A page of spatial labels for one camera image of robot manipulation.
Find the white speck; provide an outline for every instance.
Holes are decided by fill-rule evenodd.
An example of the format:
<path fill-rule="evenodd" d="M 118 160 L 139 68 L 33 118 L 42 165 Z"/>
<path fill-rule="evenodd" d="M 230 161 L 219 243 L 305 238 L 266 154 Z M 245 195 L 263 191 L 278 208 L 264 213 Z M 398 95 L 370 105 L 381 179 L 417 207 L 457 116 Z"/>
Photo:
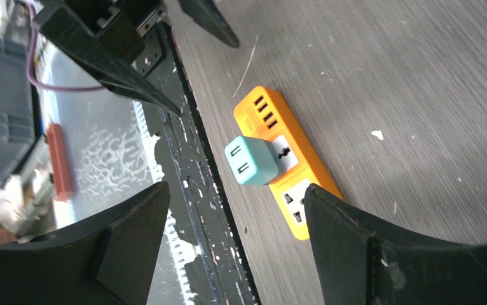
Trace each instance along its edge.
<path fill-rule="evenodd" d="M 373 130 L 371 132 L 371 135 L 374 135 L 375 137 L 379 138 L 381 141 L 384 141 L 384 135 L 382 134 L 382 131 L 380 131 L 380 130 Z"/>

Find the orange power strip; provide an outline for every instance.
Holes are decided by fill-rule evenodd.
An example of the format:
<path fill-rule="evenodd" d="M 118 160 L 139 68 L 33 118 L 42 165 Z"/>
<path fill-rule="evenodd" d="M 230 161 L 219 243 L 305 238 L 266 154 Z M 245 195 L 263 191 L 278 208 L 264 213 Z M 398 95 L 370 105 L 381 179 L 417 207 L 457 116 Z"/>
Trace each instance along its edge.
<path fill-rule="evenodd" d="M 234 108 L 234 118 L 244 136 L 273 143 L 286 172 L 269 187 L 293 235 L 299 240 L 309 239 L 303 208 L 307 187 L 315 183 L 343 197 L 283 96 L 269 88 L 255 87 Z"/>

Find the plug adapter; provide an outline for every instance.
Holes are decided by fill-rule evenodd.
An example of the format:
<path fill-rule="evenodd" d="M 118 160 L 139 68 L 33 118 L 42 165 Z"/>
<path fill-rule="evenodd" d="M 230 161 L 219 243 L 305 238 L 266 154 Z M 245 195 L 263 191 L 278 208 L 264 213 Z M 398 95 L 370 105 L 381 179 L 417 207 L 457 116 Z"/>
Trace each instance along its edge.
<path fill-rule="evenodd" d="M 225 147 L 225 156 L 238 183 L 255 186 L 265 186 L 280 175 L 282 165 L 273 152 L 272 143 L 243 136 Z"/>

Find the gray wood grain surface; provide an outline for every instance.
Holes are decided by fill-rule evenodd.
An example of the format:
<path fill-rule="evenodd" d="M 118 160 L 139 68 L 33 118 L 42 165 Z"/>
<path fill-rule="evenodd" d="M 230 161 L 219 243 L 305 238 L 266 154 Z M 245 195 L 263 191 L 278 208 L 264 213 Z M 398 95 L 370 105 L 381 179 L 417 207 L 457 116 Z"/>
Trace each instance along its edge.
<path fill-rule="evenodd" d="M 264 304 L 323 301 L 309 244 L 223 155 L 239 134 L 233 108 L 256 85 L 284 94 L 349 203 L 487 242 L 487 0 L 220 0 L 238 50 L 167 4 Z"/>

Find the purple cable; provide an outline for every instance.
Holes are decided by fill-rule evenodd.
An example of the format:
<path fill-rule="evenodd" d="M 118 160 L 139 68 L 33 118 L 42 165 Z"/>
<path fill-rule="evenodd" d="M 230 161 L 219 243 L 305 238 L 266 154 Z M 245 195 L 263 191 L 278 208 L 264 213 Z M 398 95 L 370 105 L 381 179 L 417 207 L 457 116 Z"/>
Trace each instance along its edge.
<path fill-rule="evenodd" d="M 36 16 L 36 9 L 34 6 L 30 3 L 26 4 L 28 6 L 28 11 L 30 13 L 30 19 L 34 19 Z M 45 89 L 45 90 L 51 90 L 51 91 L 56 91 L 56 92 L 92 92 L 92 91 L 97 91 L 97 90 L 102 90 L 104 89 L 103 86 L 96 86 L 96 87 L 61 87 L 61 86 L 54 86 L 54 85 L 48 85 L 39 82 L 35 75 L 34 75 L 34 56 L 36 54 L 36 44 L 38 43 L 38 32 L 34 30 L 34 28 L 31 26 L 30 28 L 30 45 L 28 49 L 28 56 L 26 58 L 26 76 L 28 77 L 28 80 L 32 83 L 32 85 Z"/>

